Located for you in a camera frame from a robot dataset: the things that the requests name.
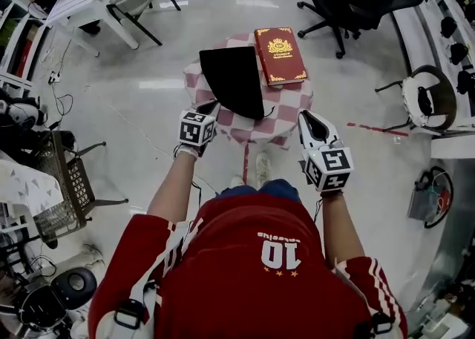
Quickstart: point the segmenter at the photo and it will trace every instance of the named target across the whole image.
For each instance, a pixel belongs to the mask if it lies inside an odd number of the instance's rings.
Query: pink checkered tablecloth
[[[213,49],[224,47],[254,46],[254,33],[236,34],[223,42],[213,46]],[[268,117],[261,121],[247,119],[221,107],[217,118],[217,130],[225,134],[229,140],[241,145],[250,142],[270,142],[283,149],[289,148],[287,142],[292,131],[297,126],[300,109],[310,109],[313,98],[312,84],[308,79],[299,83],[268,87],[263,74],[261,60],[256,51],[264,113],[274,108]],[[201,70],[200,60],[191,63],[185,70],[186,90],[192,103],[200,103],[214,98],[208,82]]]

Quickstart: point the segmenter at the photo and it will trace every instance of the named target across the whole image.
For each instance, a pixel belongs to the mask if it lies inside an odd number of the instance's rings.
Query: floor
[[[43,248],[54,260],[71,256],[86,242],[95,243],[108,263],[132,215],[146,211],[170,167],[178,116],[190,106],[183,69],[197,58],[199,50],[259,27],[291,27],[297,32],[321,20],[312,11],[297,8],[297,1],[302,0],[177,1],[181,12],[169,0],[157,0],[158,10],[140,19],[163,42],[162,47],[127,25],[140,43],[137,50],[131,50],[104,27],[95,38],[84,37],[100,50],[100,57],[94,58],[75,44],[68,46],[60,33],[48,34],[44,48],[50,51],[43,56],[35,78],[49,107],[50,121],[59,116],[47,84],[48,69],[58,70],[62,65],[56,95],[73,96],[73,107],[62,120],[62,129],[74,132],[80,148],[107,142],[107,147],[84,157],[93,189],[100,198],[130,200],[127,205],[97,208],[91,215],[93,221],[61,239],[59,249]],[[298,45],[314,87],[312,111],[337,126],[353,155],[356,169],[345,189],[351,216],[367,255],[380,260],[398,296],[408,280],[414,249],[423,232],[406,213],[413,181],[430,159],[430,137],[394,136],[359,127],[381,128],[407,118],[399,90],[389,89],[380,95],[374,92],[406,75],[396,31],[390,18],[384,17],[378,30],[363,32],[357,41],[345,40],[347,55],[342,60],[335,57],[336,41],[330,29],[310,33],[298,39]],[[69,98],[63,102],[68,108]],[[273,177],[285,177],[297,187],[313,216],[318,195],[300,172],[298,135],[291,141],[288,151],[275,146],[265,150],[272,160]],[[250,182],[255,157],[262,149],[259,145],[249,149]],[[196,167],[203,201],[225,188],[234,175],[243,173],[243,155],[244,147],[216,137]],[[189,218],[197,209],[197,192],[193,191]],[[317,225],[322,228],[321,217]]]

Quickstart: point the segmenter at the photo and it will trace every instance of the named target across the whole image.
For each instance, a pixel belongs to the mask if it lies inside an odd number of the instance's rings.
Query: buckle
[[[382,312],[378,312],[371,317],[371,324],[376,335],[386,334],[393,329],[393,319]]]
[[[122,327],[136,330],[143,321],[144,307],[138,300],[127,300],[114,314],[114,321]]]

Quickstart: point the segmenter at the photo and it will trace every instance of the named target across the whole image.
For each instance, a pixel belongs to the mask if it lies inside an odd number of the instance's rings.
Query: blue jeans
[[[247,195],[247,194],[269,194],[274,197],[286,198],[288,200],[293,200],[294,202],[302,203],[300,197],[298,196],[298,191],[296,188],[292,187],[286,180],[273,180],[268,181],[261,189],[258,191],[252,186],[242,185],[236,186],[235,188],[227,188],[223,192],[216,196],[217,199],[227,198],[227,197],[236,197],[237,195]]]

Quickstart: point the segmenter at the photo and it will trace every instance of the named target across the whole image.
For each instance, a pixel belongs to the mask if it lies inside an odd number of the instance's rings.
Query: red jersey
[[[378,262],[360,257],[328,269],[302,204],[267,194],[228,197],[208,201],[182,224],[188,235],[150,277],[155,338],[354,338],[375,312],[393,321],[392,338],[407,337]],[[91,339],[106,338],[113,313],[176,229],[159,217],[132,218],[94,295]]]

